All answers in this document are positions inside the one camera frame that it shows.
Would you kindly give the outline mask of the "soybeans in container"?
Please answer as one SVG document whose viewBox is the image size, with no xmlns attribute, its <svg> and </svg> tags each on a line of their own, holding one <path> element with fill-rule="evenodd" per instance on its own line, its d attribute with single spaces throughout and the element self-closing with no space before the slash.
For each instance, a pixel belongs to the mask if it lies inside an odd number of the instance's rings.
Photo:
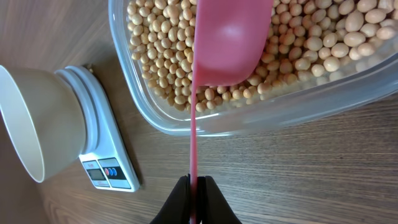
<svg viewBox="0 0 398 224">
<path fill-rule="evenodd" d="M 320 77 L 372 55 L 397 35 L 397 1 L 275 1 L 266 45 L 251 76 L 192 90 L 197 2 L 134 0 L 126 8 L 132 59 L 154 93 L 178 110 L 212 110 Z"/>
</svg>

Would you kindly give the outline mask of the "pink plastic scoop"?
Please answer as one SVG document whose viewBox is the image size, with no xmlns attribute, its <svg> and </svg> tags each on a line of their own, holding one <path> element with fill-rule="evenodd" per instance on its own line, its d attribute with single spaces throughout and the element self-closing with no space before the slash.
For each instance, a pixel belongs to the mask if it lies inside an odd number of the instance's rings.
<svg viewBox="0 0 398 224">
<path fill-rule="evenodd" d="M 255 69 L 266 44 L 273 0 L 198 0 L 190 112 L 190 193 L 197 196 L 196 90 L 231 86 Z"/>
</svg>

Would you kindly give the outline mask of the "white bowl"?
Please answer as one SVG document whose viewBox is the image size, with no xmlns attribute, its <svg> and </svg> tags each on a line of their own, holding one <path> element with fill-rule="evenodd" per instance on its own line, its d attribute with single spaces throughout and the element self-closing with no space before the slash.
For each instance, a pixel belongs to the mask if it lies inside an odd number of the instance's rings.
<svg viewBox="0 0 398 224">
<path fill-rule="evenodd" d="M 2 66 L 1 114 L 20 161 L 38 183 L 64 170 L 85 148 L 81 106 L 54 73 Z"/>
</svg>

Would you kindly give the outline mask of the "clear plastic container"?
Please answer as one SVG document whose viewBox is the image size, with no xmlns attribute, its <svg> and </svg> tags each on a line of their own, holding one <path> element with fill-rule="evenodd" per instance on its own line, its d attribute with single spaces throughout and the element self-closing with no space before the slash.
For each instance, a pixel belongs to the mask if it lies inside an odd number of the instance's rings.
<svg viewBox="0 0 398 224">
<path fill-rule="evenodd" d="M 109 1 L 109 25 L 129 91 L 148 123 L 163 133 L 190 135 L 190 113 L 155 95 L 142 78 L 142 64 L 131 58 L 128 1 Z M 397 38 L 381 42 L 368 57 L 269 93 L 240 99 L 196 114 L 200 136 L 270 131 L 306 123 L 366 105 L 397 92 Z"/>
</svg>

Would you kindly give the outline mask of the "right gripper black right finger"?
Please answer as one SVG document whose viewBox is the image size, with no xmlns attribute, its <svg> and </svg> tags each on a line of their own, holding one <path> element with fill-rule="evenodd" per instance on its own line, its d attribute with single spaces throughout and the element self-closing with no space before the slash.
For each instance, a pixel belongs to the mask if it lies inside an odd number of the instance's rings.
<svg viewBox="0 0 398 224">
<path fill-rule="evenodd" d="M 241 224 L 211 176 L 198 177 L 197 223 Z"/>
</svg>

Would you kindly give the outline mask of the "white digital kitchen scale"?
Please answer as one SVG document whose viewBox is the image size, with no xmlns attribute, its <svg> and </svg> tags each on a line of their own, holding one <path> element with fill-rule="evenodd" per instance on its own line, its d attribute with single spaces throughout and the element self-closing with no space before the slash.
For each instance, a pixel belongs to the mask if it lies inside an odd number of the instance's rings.
<svg viewBox="0 0 398 224">
<path fill-rule="evenodd" d="M 55 74 L 72 88 L 83 110 L 86 146 L 78 158 L 91 183 L 101 190 L 137 191 L 139 179 L 100 82 L 82 66 L 67 66 Z"/>
</svg>

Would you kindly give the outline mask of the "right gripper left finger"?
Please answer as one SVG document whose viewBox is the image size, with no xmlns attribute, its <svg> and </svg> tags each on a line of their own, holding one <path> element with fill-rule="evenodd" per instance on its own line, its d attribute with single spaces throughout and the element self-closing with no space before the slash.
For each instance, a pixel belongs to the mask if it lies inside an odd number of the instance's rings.
<svg viewBox="0 0 398 224">
<path fill-rule="evenodd" d="M 189 224 L 190 175 L 179 178 L 162 208 L 150 224 Z"/>
</svg>

